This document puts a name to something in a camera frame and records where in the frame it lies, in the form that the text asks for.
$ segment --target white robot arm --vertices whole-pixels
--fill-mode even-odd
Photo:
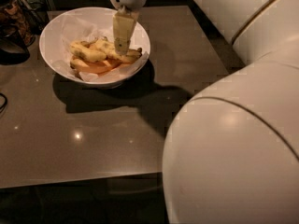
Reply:
[[[113,17],[115,50],[126,54],[138,19],[139,10],[147,0],[110,0],[118,12]]]

